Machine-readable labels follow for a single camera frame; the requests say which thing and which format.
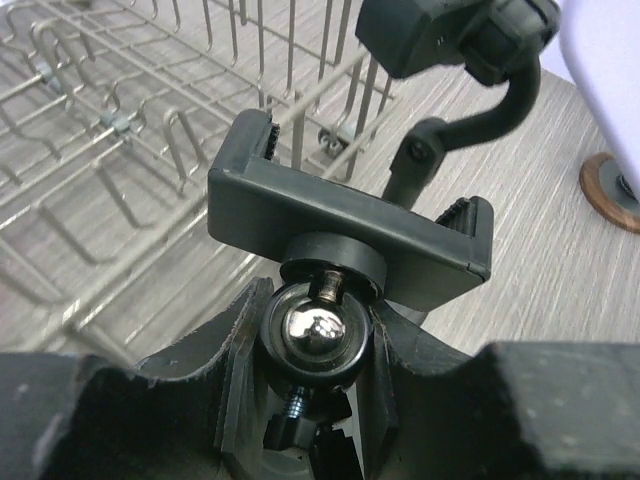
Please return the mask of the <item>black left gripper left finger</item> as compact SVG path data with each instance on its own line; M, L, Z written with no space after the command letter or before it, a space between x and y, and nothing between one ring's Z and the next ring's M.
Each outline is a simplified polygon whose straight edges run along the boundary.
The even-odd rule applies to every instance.
M123 368L95 355L1 357L5 479L255 479L266 381L254 345L274 286Z

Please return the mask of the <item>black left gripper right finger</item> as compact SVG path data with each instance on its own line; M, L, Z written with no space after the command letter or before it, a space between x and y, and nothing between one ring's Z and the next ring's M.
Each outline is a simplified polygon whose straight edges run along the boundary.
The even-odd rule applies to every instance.
M358 409L369 479L635 479L635 344L494 342L469 356L385 303Z

